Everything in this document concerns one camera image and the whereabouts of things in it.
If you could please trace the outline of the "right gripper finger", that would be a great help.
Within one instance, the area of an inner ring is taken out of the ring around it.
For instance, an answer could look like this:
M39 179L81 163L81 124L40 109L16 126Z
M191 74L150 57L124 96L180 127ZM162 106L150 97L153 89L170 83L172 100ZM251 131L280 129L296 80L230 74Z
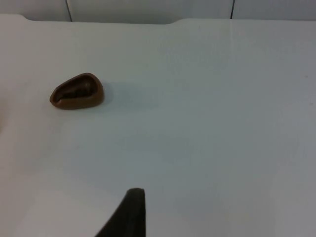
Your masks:
M97 233L98 237L145 237L146 196L145 190L127 190L115 212Z

